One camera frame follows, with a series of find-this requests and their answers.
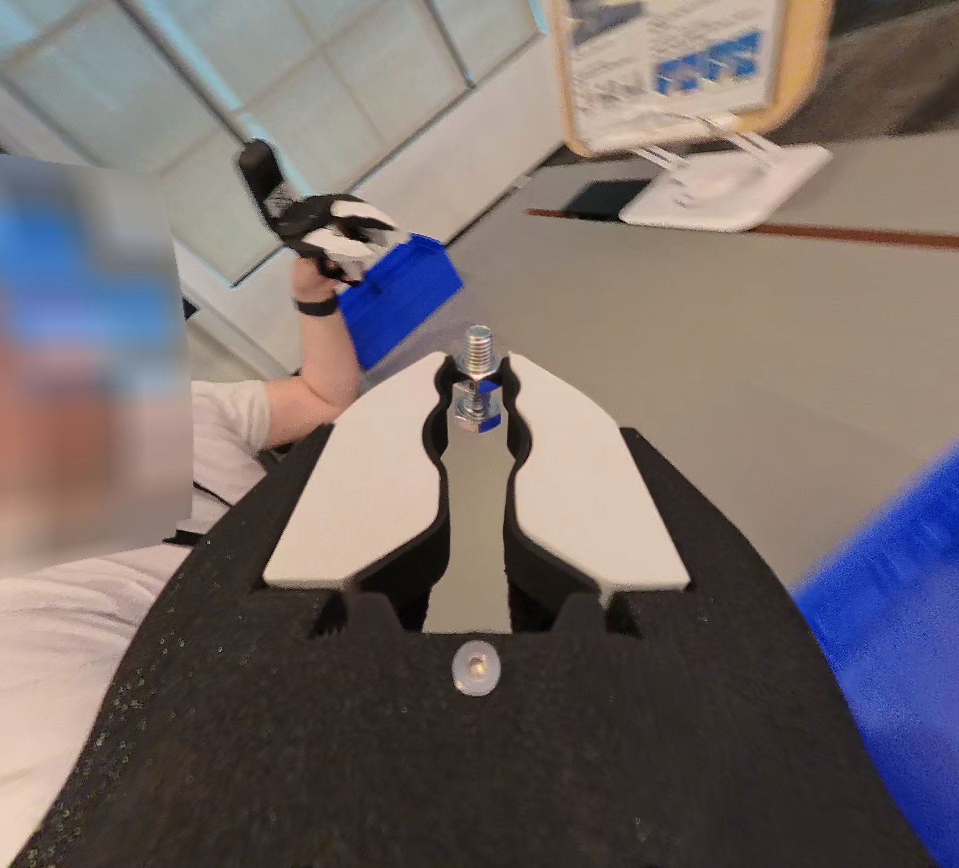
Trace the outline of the white page holder bar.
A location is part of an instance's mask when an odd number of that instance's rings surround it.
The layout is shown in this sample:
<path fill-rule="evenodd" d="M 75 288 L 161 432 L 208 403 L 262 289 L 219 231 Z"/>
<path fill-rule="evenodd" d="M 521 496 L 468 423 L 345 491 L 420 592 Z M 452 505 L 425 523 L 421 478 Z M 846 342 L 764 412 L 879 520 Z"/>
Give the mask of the white page holder bar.
<path fill-rule="evenodd" d="M 591 138 L 654 141 L 666 139 L 668 131 L 690 131 L 693 138 L 703 138 L 710 133 L 736 131 L 741 122 L 741 115 L 729 110 L 698 114 L 647 107 L 598 122 L 591 131 Z"/>

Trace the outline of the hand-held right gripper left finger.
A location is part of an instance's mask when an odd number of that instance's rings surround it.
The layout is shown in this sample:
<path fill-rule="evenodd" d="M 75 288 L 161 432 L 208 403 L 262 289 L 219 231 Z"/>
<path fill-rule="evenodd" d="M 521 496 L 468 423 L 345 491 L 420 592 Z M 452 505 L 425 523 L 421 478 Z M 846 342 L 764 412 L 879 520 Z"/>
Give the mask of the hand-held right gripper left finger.
<path fill-rule="evenodd" d="M 426 355 L 337 419 L 270 556 L 268 586 L 343 589 L 436 519 L 440 473 L 423 430 L 446 358 Z"/>

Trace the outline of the person's left hand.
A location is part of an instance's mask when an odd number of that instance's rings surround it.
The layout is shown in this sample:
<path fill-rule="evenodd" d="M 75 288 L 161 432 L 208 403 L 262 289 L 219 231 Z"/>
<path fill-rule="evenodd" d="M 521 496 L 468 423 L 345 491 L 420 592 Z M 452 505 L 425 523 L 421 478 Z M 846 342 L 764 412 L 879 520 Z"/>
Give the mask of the person's left hand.
<path fill-rule="evenodd" d="M 339 283 L 323 275 L 315 260 L 296 256 L 291 268 L 291 294 L 296 302 L 320 303 L 337 294 Z"/>

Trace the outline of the white framed glass window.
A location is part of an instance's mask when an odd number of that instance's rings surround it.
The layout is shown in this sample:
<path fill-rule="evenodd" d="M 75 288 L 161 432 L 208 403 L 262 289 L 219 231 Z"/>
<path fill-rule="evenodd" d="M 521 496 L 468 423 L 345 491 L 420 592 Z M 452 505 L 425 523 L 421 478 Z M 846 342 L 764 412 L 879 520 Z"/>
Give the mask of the white framed glass window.
<path fill-rule="evenodd" d="M 98 164 L 244 131 L 345 185 L 536 35 L 529 0 L 2 0 L 2 82 Z"/>

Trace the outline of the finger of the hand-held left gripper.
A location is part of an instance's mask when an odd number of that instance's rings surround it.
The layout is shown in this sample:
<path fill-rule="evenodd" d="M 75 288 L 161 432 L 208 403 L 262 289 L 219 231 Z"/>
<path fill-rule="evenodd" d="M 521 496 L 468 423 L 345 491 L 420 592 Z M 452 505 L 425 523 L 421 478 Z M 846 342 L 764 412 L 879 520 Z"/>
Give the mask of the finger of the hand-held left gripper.
<path fill-rule="evenodd" d="M 380 245 L 366 239 L 355 239 L 333 229 L 316 229 L 302 238 L 307 255 L 321 253 L 335 264 L 372 264 L 380 259 Z"/>
<path fill-rule="evenodd" d="M 330 203 L 332 220 L 342 227 L 359 230 L 398 230 L 387 214 L 360 199 L 334 199 Z"/>

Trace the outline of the printed instruction sheet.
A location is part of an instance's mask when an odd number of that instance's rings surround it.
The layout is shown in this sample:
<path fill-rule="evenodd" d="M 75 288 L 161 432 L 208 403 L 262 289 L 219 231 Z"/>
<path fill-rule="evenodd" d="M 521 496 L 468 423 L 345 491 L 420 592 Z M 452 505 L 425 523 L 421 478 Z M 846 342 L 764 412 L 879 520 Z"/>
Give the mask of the printed instruction sheet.
<path fill-rule="evenodd" d="M 784 0 L 555 0 L 569 142 L 611 155 L 652 141 L 593 139 L 647 107 L 705 114 L 773 99 Z"/>

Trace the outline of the person's left forearm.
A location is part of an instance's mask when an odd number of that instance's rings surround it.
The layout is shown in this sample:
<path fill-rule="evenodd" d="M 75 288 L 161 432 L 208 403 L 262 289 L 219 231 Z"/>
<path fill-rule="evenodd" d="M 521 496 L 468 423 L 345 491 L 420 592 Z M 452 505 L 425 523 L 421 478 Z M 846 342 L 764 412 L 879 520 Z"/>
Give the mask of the person's left forearm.
<path fill-rule="evenodd" d="M 342 313 L 299 314 L 303 362 L 300 380 L 308 425 L 336 421 L 358 399 L 362 370 Z"/>

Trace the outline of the steel hex bolt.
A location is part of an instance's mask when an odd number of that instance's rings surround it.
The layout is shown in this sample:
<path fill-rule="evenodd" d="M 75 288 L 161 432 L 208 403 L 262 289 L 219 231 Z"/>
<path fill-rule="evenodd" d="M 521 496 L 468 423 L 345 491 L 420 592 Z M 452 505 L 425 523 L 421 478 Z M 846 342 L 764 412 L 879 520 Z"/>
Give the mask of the steel hex bolt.
<path fill-rule="evenodd" d="M 491 356 L 496 355 L 491 329 L 483 325 L 468 327 L 464 335 L 462 353 L 466 353 L 475 365 L 489 362 Z M 498 427 L 501 414 L 497 390 L 491 395 L 464 395 L 461 388 L 456 386 L 453 411 L 458 425 L 463 430 L 485 434 Z"/>

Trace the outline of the white stand base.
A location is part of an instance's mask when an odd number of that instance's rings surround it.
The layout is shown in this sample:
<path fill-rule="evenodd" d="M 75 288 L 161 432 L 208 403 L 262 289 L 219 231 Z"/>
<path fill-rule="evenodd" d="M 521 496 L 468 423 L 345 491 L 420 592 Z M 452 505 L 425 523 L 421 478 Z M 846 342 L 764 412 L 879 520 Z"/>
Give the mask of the white stand base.
<path fill-rule="evenodd" d="M 824 146 L 781 147 L 727 133 L 730 150 L 677 155 L 660 146 L 634 154 L 662 169 L 618 214 L 631 227 L 737 234 L 765 224 L 833 159 Z"/>

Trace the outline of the blue plastic bin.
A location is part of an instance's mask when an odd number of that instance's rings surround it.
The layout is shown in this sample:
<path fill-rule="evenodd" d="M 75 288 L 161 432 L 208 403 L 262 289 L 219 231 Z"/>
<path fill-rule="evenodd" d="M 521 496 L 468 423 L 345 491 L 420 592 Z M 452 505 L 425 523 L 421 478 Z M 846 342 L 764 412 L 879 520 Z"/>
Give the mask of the blue plastic bin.
<path fill-rule="evenodd" d="M 958 865 L 958 449 L 792 590 L 881 779 L 939 866 Z"/>
<path fill-rule="evenodd" d="M 374 368 L 462 290 L 446 247 L 412 234 L 384 255 L 357 286 L 340 293 L 340 307 L 359 365 Z"/>

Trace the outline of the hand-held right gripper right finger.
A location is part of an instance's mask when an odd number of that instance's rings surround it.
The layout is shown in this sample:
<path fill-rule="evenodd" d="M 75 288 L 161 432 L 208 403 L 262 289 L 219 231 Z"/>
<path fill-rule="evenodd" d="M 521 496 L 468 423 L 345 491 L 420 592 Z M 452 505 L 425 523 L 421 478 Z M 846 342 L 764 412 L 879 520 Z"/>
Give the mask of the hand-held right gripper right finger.
<path fill-rule="evenodd" d="M 689 573 L 616 421 L 518 353 L 517 426 L 531 448 L 514 482 L 520 534 L 600 595 L 682 591 Z"/>

